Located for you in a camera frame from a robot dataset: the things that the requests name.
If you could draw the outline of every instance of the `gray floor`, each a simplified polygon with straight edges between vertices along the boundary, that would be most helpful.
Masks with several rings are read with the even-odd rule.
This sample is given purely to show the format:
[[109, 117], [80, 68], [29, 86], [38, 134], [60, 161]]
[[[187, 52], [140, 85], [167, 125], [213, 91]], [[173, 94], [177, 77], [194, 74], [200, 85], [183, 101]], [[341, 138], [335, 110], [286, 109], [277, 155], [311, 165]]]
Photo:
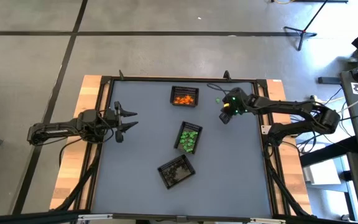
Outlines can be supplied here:
[[[0, 0], [0, 30], [72, 30], [80, 0]], [[303, 28], [321, 3], [268, 0], [93, 0], [80, 30], [201, 30], [281, 32]], [[162, 75], [281, 79], [289, 100], [328, 99], [338, 86], [316, 84], [348, 69], [358, 35], [358, 0], [327, 4], [295, 50], [295, 37], [78, 37], [52, 121], [72, 117], [83, 75]], [[30, 146], [27, 128], [40, 122], [68, 37], [0, 36], [0, 215], [11, 212]], [[25, 212], [48, 209], [63, 143], [43, 147]]]

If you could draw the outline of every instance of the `orange object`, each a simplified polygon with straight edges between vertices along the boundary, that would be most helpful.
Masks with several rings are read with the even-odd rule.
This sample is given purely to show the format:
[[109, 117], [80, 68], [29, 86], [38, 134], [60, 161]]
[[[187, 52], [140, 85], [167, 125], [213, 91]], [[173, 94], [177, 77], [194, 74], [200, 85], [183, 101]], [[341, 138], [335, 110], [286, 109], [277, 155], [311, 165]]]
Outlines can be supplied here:
[[174, 103], [186, 105], [189, 105], [192, 102], [194, 102], [194, 99], [190, 95], [186, 95], [184, 97], [177, 96], [174, 101]]

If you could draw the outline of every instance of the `tripod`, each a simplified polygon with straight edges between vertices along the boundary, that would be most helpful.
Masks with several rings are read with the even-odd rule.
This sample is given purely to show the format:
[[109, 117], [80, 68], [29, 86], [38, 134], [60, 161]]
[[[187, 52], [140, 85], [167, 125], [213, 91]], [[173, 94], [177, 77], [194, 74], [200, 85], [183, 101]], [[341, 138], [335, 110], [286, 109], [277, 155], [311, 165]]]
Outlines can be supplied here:
[[316, 16], [319, 14], [319, 12], [321, 11], [321, 9], [324, 7], [324, 5], [328, 2], [328, 0], [325, 0], [324, 3], [321, 5], [321, 7], [318, 9], [318, 11], [316, 12], [316, 14], [313, 16], [313, 18], [310, 20], [309, 24], [306, 26], [306, 28], [304, 28], [303, 30], [299, 30], [293, 27], [287, 27], [285, 26], [284, 29], [290, 29], [290, 30], [294, 30], [297, 32], [301, 32], [299, 35], [301, 36], [301, 40], [299, 41], [299, 46], [298, 46], [298, 51], [300, 51], [302, 49], [302, 43], [303, 43], [303, 38], [305, 36], [307, 37], [315, 37], [317, 36], [317, 33], [310, 33], [307, 32], [307, 29], [309, 28], [310, 24], [314, 21], [314, 19], [316, 18]]

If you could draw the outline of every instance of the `wooden platform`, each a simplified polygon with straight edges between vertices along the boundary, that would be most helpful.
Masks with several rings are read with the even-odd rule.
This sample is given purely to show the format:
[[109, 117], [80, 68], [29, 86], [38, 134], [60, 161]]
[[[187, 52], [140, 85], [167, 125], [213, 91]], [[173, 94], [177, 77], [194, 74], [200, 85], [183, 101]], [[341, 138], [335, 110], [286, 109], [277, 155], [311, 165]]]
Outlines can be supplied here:
[[[80, 94], [75, 108], [74, 118], [78, 116], [78, 113], [87, 109], [94, 109], [96, 99], [99, 92], [99, 86], [101, 81], [100, 75], [85, 75], [81, 86]], [[271, 100], [285, 100], [283, 83], [281, 80], [267, 80], [268, 93]], [[102, 97], [102, 107], [106, 103], [106, 95]], [[264, 116], [265, 123], [267, 122], [267, 116]], [[290, 116], [287, 114], [273, 114], [273, 121], [275, 123], [287, 124], [291, 122]], [[78, 139], [78, 137], [72, 137], [67, 140], [71, 142]], [[295, 140], [286, 137], [284, 141], [295, 144]], [[73, 190], [80, 178], [81, 166], [83, 164], [85, 155], [86, 143], [83, 141], [76, 142], [65, 149], [62, 165], [60, 167], [58, 178], [55, 185], [50, 208], [56, 208], [59, 206], [68, 194]], [[284, 173], [285, 185], [294, 196], [295, 200], [302, 206], [302, 208], [311, 213], [311, 207], [309, 203], [308, 193], [306, 190], [305, 181], [303, 178], [302, 168], [299, 160], [297, 149], [288, 144], [281, 144], [280, 158], [282, 162], [282, 168]], [[85, 186], [83, 195], [81, 198], [80, 208], [85, 208], [85, 201], [87, 197], [88, 184]], [[276, 186], [275, 188], [278, 211], [284, 214], [282, 197], [280, 190]]]

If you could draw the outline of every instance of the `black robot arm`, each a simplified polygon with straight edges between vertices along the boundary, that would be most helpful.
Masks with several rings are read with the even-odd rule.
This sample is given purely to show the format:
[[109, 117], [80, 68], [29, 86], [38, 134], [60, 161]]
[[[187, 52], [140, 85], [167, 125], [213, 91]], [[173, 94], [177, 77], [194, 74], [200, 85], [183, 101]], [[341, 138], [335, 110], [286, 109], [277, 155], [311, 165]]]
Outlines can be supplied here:
[[283, 138], [291, 134], [310, 131], [319, 134], [332, 134], [340, 120], [336, 111], [311, 100], [303, 102], [273, 101], [263, 96], [247, 95], [240, 88], [232, 89], [223, 98], [223, 103], [224, 107], [219, 117], [224, 124], [227, 124], [233, 116], [243, 113], [254, 115], [267, 113], [295, 114], [305, 119], [291, 124], [272, 124], [267, 134], [268, 142], [272, 146], [279, 146]]
[[68, 122], [34, 124], [29, 129], [27, 141], [37, 146], [51, 138], [79, 136], [90, 143], [101, 143], [106, 132], [116, 128], [116, 141], [122, 142], [122, 133], [137, 124], [137, 121], [124, 124], [121, 122], [121, 116], [135, 116], [137, 113], [123, 110], [118, 101], [114, 102], [114, 109], [115, 111], [107, 109], [103, 117], [99, 111], [85, 110]]

